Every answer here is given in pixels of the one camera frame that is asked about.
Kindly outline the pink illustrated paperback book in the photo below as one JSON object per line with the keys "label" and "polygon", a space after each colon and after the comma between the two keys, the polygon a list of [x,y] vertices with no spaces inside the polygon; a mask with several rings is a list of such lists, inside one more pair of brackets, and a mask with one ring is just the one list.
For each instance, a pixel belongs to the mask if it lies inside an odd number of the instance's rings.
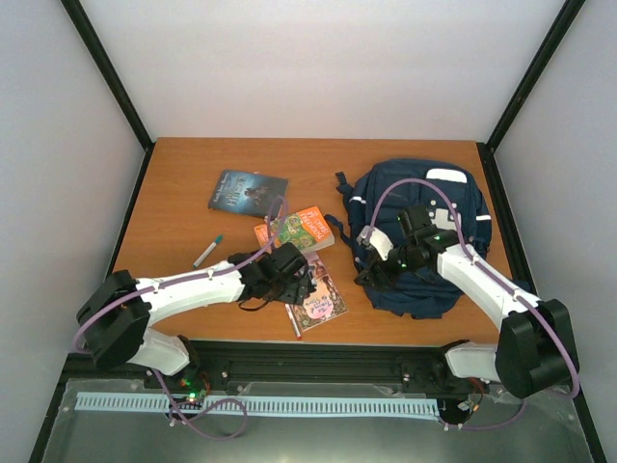
{"label": "pink illustrated paperback book", "polygon": [[301,306],[286,305],[299,330],[304,333],[348,312],[332,276],[316,253],[307,254],[309,270],[316,282],[315,292]]}

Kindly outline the navy blue student backpack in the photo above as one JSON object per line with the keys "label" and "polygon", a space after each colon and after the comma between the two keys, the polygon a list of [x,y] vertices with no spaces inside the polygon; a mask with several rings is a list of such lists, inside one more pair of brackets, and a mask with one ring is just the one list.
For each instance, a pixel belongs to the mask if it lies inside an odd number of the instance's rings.
{"label": "navy blue student backpack", "polygon": [[377,310],[439,318],[463,292],[437,271],[448,246],[485,258],[489,209],[473,176],[449,163],[413,158],[378,163],[355,184],[337,173],[348,213],[341,239],[355,259],[355,279]]}

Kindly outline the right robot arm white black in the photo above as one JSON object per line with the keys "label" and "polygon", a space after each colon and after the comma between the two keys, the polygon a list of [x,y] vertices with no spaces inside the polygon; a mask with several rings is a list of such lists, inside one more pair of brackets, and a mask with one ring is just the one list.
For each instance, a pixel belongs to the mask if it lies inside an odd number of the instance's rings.
{"label": "right robot arm white black", "polygon": [[397,222],[406,239],[400,246],[366,225],[357,241],[368,252],[356,283],[382,289],[405,272],[435,271],[462,290],[498,330],[495,344],[464,341],[447,348],[444,359],[457,378],[501,384],[527,398],[560,384],[576,397],[580,384],[576,344],[568,309],[544,301],[498,273],[455,230],[441,230],[423,206],[401,211]]}

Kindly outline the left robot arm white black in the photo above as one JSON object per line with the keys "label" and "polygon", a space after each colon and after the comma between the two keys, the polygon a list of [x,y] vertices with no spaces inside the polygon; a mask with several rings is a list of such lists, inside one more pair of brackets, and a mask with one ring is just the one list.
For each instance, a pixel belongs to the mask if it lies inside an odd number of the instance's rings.
{"label": "left robot arm white black", "polygon": [[155,369],[179,388],[194,386],[200,360],[189,341],[164,335],[155,325],[167,318],[216,304],[248,301],[301,305],[316,290],[308,259],[291,243],[267,252],[236,253],[202,270],[162,278],[135,279],[126,271],[110,275],[76,316],[76,348],[94,366],[125,364]]}

